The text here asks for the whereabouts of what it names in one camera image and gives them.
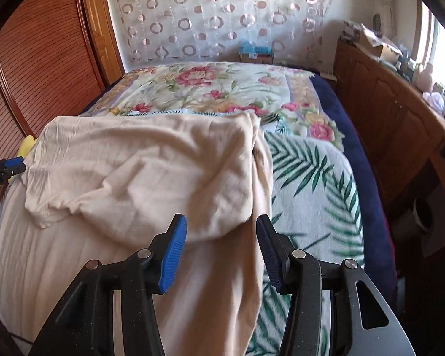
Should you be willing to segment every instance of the yellow pillow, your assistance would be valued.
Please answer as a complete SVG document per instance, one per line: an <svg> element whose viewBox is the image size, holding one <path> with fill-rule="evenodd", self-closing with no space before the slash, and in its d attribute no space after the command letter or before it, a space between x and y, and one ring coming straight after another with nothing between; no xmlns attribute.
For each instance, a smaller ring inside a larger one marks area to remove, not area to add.
<svg viewBox="0 0 445 356"><path fill-rule="evenodd" d="M36 139L31 135L28 135L25 139L23 139L23 142L21 142L21 145L17 151L17 157L26 158L35 143Z"/></svg>

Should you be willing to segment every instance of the bed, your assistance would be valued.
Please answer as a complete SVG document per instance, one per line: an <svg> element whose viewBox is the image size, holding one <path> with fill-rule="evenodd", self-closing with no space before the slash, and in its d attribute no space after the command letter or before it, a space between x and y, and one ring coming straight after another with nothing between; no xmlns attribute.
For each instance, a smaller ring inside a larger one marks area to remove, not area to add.
<svg viewBox="0 0 445 356"><path fill-rule="evenodd" d="M240 63L148 67L126 74L81 116L220 117L240 112L260 117L265 131L274 163L271 202L276 230L318 259L340 263L354 258L392 303L393 250L374 176L354 127L319 76ZM325 300L322 355L329 339L326 295ZM248 355L278 354L289 303L290 298L275 293L265 274Z"/></svg>

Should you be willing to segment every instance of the folded beige fabric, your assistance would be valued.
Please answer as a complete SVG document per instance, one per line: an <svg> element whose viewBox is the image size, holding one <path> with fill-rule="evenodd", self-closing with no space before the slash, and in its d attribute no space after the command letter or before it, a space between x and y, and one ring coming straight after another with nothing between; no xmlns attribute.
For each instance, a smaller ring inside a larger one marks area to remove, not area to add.
<svg viewBox="0 0 445 356"><path fill-rule="evenodd" d="M25 163L0 220L10 331L34 340L86 261L123 260L182 213L177 277L155 298L165 352L244 354L261 301L255 219L271 213L272 161L257 117L58 117Z"/></svg>

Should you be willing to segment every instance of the blue bed sheet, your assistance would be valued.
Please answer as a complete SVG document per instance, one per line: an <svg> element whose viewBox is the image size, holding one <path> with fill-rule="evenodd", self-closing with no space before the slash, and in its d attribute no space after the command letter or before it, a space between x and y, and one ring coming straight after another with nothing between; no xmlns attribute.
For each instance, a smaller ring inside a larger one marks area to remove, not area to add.
<svg viewBox="0 0 445 356"><path fill-rule="evenodd" d="M311 78L311 82L326 115L336 122L338 129L345 135L344 155L351 164L361 206L364 269L386 301L394 306L397 285L394 249L371 165L351 120L331 87L318 75Z"/></svg>

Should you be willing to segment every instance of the white curtain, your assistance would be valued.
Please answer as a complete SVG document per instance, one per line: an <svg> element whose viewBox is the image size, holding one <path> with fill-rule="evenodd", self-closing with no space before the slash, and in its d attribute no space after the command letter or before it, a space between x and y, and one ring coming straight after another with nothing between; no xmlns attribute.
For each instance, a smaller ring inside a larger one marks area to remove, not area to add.
<svg viewBox="0 0 445 356"><path fill-rule="evenodd" d="M393 0L376 0L375 12L381 16L381 31L389 39L394 38Z"/></svg>
<svg viewBox="0 0 445 356"><path fill-rule="evenodd" d="M331 0L108 0L126 70L189 60L237 60L241 40L275 57L321 65Z"/></svg>

